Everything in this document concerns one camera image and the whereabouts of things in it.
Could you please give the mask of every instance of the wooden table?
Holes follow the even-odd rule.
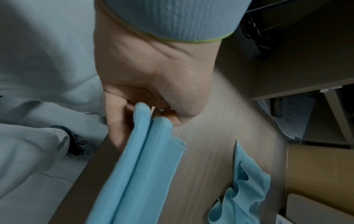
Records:
[[[187,143],[160,224],[207,224],[207,213],[232,185],[235,140],[267,173],[271,188],[261,223],[274,224],[283,203],[288,143],[217,70],[208,105],[174,135]],[[119,152],[106,138],[70,189],[50,224],[84,223]]]

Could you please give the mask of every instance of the gray sleeve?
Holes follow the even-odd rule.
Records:
[[[135,28],[158,38],[207,42],[230,35],[251,0],[105,0]]]

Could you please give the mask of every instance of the pant leg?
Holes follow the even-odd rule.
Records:
[[[0,96],[103,116],[93,58],[93,0],[66,2],[0,1]]]
[[[0,199],[61,160],[69,142],[61,129],[0,124]]]

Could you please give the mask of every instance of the skin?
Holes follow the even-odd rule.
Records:
[[[122,150],[138,102],[180,126],[205,108],[221,41],[202,44],[163,41],[136,30],[95,2],[96,70],[104,89],[108,134]]]

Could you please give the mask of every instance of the microfiber cloth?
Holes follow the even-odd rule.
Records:
[[[209,211],[209,224],[259,224],[260,204],[266,198],[270,175],[247,155],[242,146],[235,145],[233,187],[225,192]]]
[[[151,120],[146,104],[136,105],[133,121],[128,143],[87,224],[155,224],[159,220],[185,144],[171,136],[169,119]]]

